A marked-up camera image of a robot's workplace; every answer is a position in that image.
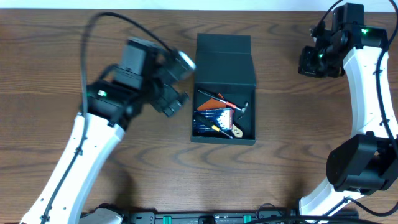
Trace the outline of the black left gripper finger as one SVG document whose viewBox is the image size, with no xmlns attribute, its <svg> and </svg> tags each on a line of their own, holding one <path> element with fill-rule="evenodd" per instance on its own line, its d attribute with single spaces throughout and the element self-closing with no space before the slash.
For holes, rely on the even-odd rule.
<svg viewBox="0 0 398 224">
<path fill-rule="evenodd" d="M 160 92 L 160 96 L 153 100 L 150 104 L 158 112 L 163 112 L 167 102 L 174 99 L 178 94 L 179 93 L 173 87 L 164 85 L 162 91 Z"/>
<path fill-rule="evenodd" d="M 178 94 L 174 99 L 167 102 L 165 108 L 163 109 L 164 114 L 167 117 L 173 116 L 178 110 L 181 109 L 188 99 L 189 96 L 186 92 Z"/>
</svg>

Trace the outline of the black yellow screwdriver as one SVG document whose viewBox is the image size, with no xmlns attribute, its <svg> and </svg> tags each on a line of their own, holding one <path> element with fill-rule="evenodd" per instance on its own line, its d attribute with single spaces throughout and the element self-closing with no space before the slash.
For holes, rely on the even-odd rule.
<svg viewBox="0 0 398 224">
<path fill-rule="evenodd" d="M 221 128 L 219 128 L 216 124 L 212 123 L 210 120 L 207 120 L 203 115 L 195 114 L 193 118 L 195 121 L 200 122 L 201 124 L 205 125 L 207 128 L 210 128 L 218 133 L 222 133 L 225 136 L 229 137 L 230 139 L 233 138 L 231 135 L 227 134 Z"/>
</svg>

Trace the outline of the orange scraper wooden handle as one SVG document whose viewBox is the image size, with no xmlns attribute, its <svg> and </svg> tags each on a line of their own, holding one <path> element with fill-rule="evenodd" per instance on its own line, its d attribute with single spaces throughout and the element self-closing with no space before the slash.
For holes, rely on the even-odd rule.
<svg viewBox="0 0 398 224">
<path fill-rule="evenodd" d="M 220 93 L 217 96 L 222 98 L 222 99 L 224 99 L 223 96 Z M 220 101 L 217 101 L 217 100 L 214 100 L 214 99 L 210 98 L 208 101 L 206 101 L 205 103 L 200 105 L 195 111 L 212 110 L 212 109 L 220 109 L 220 108 L 230 108 L 230 107 L 226 106 L 224 103 L 222 103 Z M 234 116 L 235 112 L 237 112 L 238 114 L 241 115 L 240 111 L 235 110 L 235 109 L 232 109 L 232 110 L 233 110 L 233 116 Z M 243 132 L 238 128 L 238 125 L 235 124 L 234 118 L 233 118 L 233 128 L 232 128 L 232 130 L 231 131 L 225 131 L 225 132 L 226 133 L 227 132 L 231 132 L 231 135 L 234 138 L 242 138 L 243 137 Z"/>
</svg>

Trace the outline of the blue precision screwdriver set case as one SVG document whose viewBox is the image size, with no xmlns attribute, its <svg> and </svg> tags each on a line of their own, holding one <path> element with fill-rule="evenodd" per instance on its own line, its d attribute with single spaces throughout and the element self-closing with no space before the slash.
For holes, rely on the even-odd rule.
<svg viewBox="0 0 398 224">
<path fill-rule="evenodd" d="M 212 110 L 195 111 L 193 116 L 200 115 L 211 123 L 220 128 L 222 131 L 231 131 L 233 128 L 233 110 L 231 108 L 220 108 Z M 196 133 L 213 132 L 210 126 L 193 119 L 193 131 Z"/>
</svg>

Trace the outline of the black gift box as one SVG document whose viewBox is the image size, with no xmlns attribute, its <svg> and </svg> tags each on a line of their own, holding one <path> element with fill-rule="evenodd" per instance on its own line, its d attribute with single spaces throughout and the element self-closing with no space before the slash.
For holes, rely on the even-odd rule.
<svg viewBox="0 0 398 224">
<path fill-rule="evenodd" d="M 235 124 L 243 132 L 242 138 L 232 138 L 222 133 L 196 133 L 191 142 L 252 146 L 256 143 L 256 74 L 251 55 L 249 35 L 198 34 L 193 89 L 193 112 L 210 99 L 198 92 L 206 90 L 214 95 L 219 93 L 227 101 L 248 110 L 241 119 L 235 112 Z"/>
</svg>

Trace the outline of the small hammer red black handle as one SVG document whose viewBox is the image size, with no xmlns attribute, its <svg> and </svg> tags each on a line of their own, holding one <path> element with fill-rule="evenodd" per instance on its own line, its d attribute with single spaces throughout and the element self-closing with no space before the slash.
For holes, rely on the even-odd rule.
<svg viewBox="0 0 398 224">
<path fill-rule="evenodd" d="M 240 111 L 241 116 L 238 119 L 241 119 L 244 116 L 245 112 L 248 110 L 248 107 L 249 107 L 249 103 L 248 102 L 245 102 L 243 107 L 239 107 L 239 106 L 235 105 L 234 103 L 232 103 L 230 101 L 226 101 L 226 100 L 220 98 L 219 96 L 216 96 L 216 95 L 214 95 L 214 94 L 212 94 L 212 93 L 210 93 L 210 92 L 208 92 L 206 90 L 198 89 L 198 92 L 203 94 L 203 95 L 209 96 L 210 98 L 212 98 L 214 100 L 220 101 L 220 102 L 224 103 L 226 106 L 229 106 L 232 109 Z"/>
</svg>

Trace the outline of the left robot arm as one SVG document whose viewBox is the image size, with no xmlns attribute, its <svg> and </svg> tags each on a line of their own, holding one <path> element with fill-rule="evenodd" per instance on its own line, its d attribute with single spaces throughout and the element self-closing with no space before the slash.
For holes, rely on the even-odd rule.
<svg viewBox="0 0 398 224">
<path fill-rule="evenodd" d="M 127 223 L 128 215 L 112 208 L 97 208 L 84 215 L 87 196 L 129 123 L 151 104 L 170 117 L 187 101 L 172 85 L 196 69 L 182 51 L 167 51 L 144 39 L 131 38 L 121 62 L 106 67 L 88 85 L 87 110 L 74 120 L 67 146 L 40 197 L 21 223 Z"/>
</svg>

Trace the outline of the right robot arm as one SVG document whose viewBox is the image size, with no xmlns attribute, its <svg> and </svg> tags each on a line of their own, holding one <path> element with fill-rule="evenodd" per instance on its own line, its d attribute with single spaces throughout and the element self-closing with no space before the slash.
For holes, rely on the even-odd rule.
<svg viewBox="0 0 398 224">
<path fill-rule="evenodd" d="M 347 204 L 384 190 L 397 178 L 397 120 L 387 78 L 387 51 L 392 37 L 384 29 L 364 24 L 361 4 L 336 2 L 332 28 L 320 21 L 311 31 L 314 46 L 300 55 L 298 71 L 308 77 L 346 75 L 353 126 L 351 138 L 331 152 L 325 180 L 299 201 L 293 215 L 271 204 L 261 205 L 277 222 L 326 223 Z"/>
</svg>

